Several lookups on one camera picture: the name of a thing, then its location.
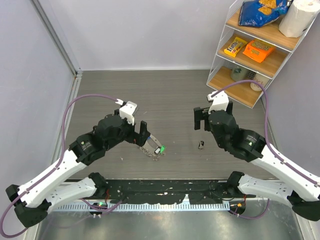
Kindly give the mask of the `small black key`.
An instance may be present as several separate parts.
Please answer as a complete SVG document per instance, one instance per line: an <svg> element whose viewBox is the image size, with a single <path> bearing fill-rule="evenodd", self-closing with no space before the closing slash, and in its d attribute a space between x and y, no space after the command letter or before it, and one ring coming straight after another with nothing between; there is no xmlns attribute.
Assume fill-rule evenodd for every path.
<svg viewBox="0 0 320 240"><path fill-rule="evenodd" d="M204 141L201 140L198 144L198 149L202 150L204 148L204 145L205 145Z"/></svg>

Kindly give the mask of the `white printed cup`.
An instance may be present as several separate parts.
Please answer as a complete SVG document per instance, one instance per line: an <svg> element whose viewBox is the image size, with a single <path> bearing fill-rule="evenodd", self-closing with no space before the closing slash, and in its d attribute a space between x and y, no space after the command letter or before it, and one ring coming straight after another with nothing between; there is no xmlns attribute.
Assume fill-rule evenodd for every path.
<svg viewBox="0 0 320 240"><path fill-rule="evenodd" d="M253 91L256 91L256 92L261 92L262 89L260 88L260 85L265 87L266 84L269 82L269 78L264 76L264 75L261 75L259 73L256 73L255 76L253 77L253 81L258 83L258 84L255 84L255 83L251 83L250 84L250 87Z"/></svg>

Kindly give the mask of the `green grey mug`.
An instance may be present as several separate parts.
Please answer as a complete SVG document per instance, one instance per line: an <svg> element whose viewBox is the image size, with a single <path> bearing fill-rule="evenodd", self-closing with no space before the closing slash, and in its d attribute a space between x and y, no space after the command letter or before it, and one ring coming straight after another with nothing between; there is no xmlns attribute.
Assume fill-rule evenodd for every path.
<svg viewBox="0 0 320 240"><path fill-rule="evenodd" d="M231 70L230 77L235 82L245 80L248 74L248 71L249 70L245 67L242 67L240 65L235 65Z"/></svg>

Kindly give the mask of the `orange candy bag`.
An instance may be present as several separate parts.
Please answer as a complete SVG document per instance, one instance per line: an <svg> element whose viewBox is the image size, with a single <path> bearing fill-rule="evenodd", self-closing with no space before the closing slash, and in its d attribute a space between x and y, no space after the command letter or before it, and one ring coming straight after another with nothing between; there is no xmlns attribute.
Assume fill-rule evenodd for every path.
<svg viewBox="0 0 320 240"><path fill-rule="evenodd" d="M276 47L272 44L254 39L245 46L243 54L258 63L262 63L275 49Z"/></svg>

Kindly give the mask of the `white paper towel roll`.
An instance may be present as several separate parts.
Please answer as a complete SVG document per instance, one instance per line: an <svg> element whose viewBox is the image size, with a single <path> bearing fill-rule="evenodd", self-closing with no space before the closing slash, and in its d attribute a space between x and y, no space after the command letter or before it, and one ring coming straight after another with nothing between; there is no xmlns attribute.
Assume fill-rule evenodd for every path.
<svg viewBox="0 0 320 240"><path fill-rule="evenodd" d="M319 0L294 0L280 22L278 29L288 38L300 37L319 12Z"/></svg>

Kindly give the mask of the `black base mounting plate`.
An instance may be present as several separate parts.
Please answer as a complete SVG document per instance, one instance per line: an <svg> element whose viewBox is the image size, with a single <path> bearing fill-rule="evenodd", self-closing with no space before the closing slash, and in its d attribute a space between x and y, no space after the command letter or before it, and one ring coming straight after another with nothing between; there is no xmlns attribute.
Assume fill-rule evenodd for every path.
<svg viewBox="0 0 320 240"><path fill-rule="evenodd" d="M108 179L102 197L115 204L179 205L186 198L190 204L217 204L242 199L245 195L225 181L194 179Z"/></svg>

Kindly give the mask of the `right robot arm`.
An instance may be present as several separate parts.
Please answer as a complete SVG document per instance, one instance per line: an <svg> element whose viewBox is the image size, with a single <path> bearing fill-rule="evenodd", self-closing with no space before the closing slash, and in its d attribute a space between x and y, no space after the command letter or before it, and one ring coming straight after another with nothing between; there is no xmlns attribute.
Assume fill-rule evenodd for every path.
<svg viewBox="0 0 320 240"><path fill-rule="evenodd" d="M226 191L232 197L254 195L282 203L300 217L317 222L320 219L320 179L283 156L259 133L240 128L232 114L233 103L224 110L195 107L194 129L211 132L217 146L233 157L258 166L278 178L278 182L254 178L233 171Z"/></svg>

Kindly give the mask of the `blue chips bag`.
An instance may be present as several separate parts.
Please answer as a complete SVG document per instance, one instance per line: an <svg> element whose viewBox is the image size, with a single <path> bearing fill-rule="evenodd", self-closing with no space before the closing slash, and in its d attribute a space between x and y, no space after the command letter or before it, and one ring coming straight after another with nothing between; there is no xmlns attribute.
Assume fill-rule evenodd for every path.
<svg viewBox="0 0 320 240"><path fill-rule="evenodd" d="M251 0L242 3L238 25L261 28L288 12L291 0Z"/></svg>

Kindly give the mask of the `yellow candy bag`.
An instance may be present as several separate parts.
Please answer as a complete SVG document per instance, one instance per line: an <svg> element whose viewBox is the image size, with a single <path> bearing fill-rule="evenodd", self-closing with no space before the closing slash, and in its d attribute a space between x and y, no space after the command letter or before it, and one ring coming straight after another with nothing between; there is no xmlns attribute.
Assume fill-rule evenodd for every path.
<svg viewBox="0 0 320 240"><path fill-rule="evenodd" d="M223 52L228 55L231 56L233 58L236 57L236 55L240 52L240 50L245 47L248 44L247 41L245 41L244 39L240 38L240 37L235 37L234 40L232 41L232 43L223 50Z"/></svg>

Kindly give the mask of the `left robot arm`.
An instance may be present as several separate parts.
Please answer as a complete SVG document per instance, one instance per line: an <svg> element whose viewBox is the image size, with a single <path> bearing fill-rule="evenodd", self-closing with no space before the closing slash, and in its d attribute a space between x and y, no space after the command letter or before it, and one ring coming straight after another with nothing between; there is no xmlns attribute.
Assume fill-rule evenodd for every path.
<svg viewBox="0 0 320 240"><path fill-rule="evenodd" d="M73 174L83 170L106 152L126 141L142 147L150 137L145 121L140 122L139 132L130 118L121 116L119 110L106 115L92 131L80 135L62 156L37 177L24 185L11 184L5 190L14 206L18 220L26 228L40 223L48 215L53 200L48 196L54 188Z"/></svg>

